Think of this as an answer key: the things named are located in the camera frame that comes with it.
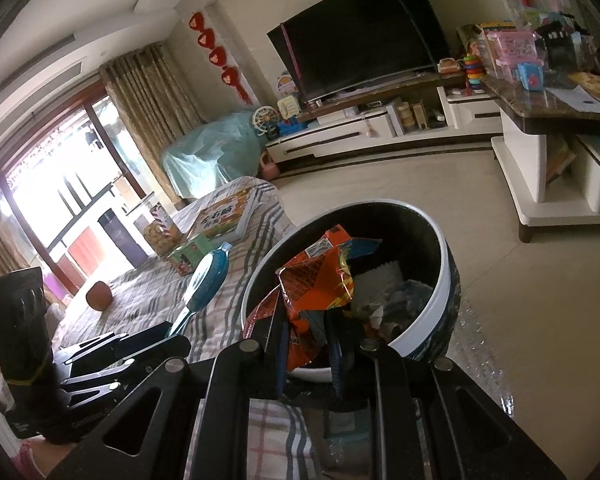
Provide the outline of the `person's left hand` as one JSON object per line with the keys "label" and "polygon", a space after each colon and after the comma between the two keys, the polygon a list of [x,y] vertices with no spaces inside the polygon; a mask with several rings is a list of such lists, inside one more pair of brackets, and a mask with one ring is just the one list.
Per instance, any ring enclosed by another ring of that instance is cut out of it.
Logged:
{"label": "person's left hand", "polygon": [[[12,404],[12,396],[0,374],[0,405]],[[56,445],[42,436],[20,439],[10,429],[5,416],[0,411],[0,445],[26,479],[46,479],[76,447],[75,443]]]}

